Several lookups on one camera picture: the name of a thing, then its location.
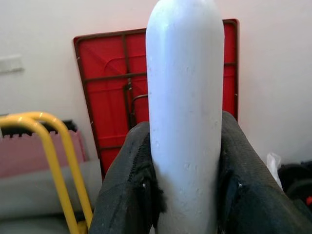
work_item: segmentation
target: yellow handle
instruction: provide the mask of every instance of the yellow handle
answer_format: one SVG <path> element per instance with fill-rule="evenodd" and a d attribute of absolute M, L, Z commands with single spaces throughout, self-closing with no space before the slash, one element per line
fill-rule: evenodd
<path fill-rule="evenodd" d="M 69 195 L 65 186 L 62 172 L 59 166 L 59 161 L 55 152 L 53 142 L 48 131 L 38 122 L 26 116 L 11 115 L 0 117 L 0 127 L 20 125 L 32 132 L 36 132 L 41 138 L 43 148 L 48 160 L 55 187 L 62 205 L 66 222 L 71 234 L 79 234 L 78 225 L 71 205 Z"/>
<path fill-rule="evenodd" d="M 64 149 L 67 155 L 67 160 L 68 160 L 70 169 L 72 171 L 75 187 L 77 189 L 79 200 L 82 206 L 83 214 L 84 214 L 84 217 L 86 219 L 86 223 L 89 229 L 93 214 L 91 210 L 89 197 L 85 189 L 81 171 L 77 162 L 74 145 L 73 145 L 72 139 L 70 137 L 70 134 L 68 132 L 66 125 L 61 120 L 56 118 L 55 116 L 48 114 L 48 113 L 44 113 L 44 112 L 27 112 L 27 113 L 21 113 L 21 114 L 14 114 L 12 116 L 25 116 L 25 117 L 30 117 L 35 120 L 42 120 L 42 121 L 47 122 L 49 125 L 51 125 L 53 128 L 55 128 L 58 131 L 58 133 L 60 134 L 62 138 Z"/>

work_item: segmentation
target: white bottle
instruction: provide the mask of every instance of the white bottle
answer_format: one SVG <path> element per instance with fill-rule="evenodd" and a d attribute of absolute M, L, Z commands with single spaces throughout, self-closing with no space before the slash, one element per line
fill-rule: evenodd
<path fill-rule="evenodd" d="M 159 234 L 216 232 L 224 28 L 213 0 L 160 0 L 146 32 Z"/>

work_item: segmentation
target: white plastic bag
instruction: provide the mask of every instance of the white plastic bag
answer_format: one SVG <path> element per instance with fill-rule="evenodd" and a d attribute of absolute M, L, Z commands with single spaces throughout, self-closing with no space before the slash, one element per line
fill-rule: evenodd
<path fill-rule="evenodd" d="M 267 167 L 269 169 L 269 171 L 271 172 L 273 178 L 275 179 L 275 181 L 277 182 L 278 186 L 283 190 L 281 181 L 278 177 L 278 173 L 277 170 L 280 166 L 281 163 L 281 157 L 277 154 L 274 153 L 268 153 L 267 155 Z"/>

